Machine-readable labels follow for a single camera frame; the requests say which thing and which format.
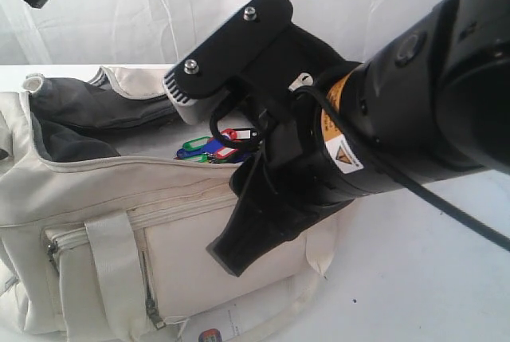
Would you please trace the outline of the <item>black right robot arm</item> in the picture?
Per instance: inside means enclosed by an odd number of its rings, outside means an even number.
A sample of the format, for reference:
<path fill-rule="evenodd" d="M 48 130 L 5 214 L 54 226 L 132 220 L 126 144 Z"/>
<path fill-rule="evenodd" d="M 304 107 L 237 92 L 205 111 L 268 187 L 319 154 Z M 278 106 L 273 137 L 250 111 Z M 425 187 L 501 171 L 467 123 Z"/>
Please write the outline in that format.
<path fill-rule="evenodd" d="M 230 179 L 237 204 L 207 248 L 228 273 L 399 188 L 508 249 L 508 236 L 426 183 L 509 171 L 509 0 L 443 0 L 369 61 L 299 87 L 290 108 Z"/>

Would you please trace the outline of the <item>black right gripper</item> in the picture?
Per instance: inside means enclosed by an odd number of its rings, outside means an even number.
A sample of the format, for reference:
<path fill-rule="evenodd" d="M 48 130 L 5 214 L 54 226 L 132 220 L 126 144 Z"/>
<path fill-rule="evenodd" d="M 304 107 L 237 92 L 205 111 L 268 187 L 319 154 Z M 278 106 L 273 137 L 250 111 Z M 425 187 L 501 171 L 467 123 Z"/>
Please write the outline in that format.
<path fill-rule="evenodd" d="M 235 277 L 359 196 L 358 173 L 346 174 L 337 152 L 327 149 L 328 135 L 338 130 L 313 96 L 304 88 L 254 89 L 249 96 L 258 104 L 264 137 L 258 152 L 234 172 L 230 187 L 237 204 L 206 247 Z"/>

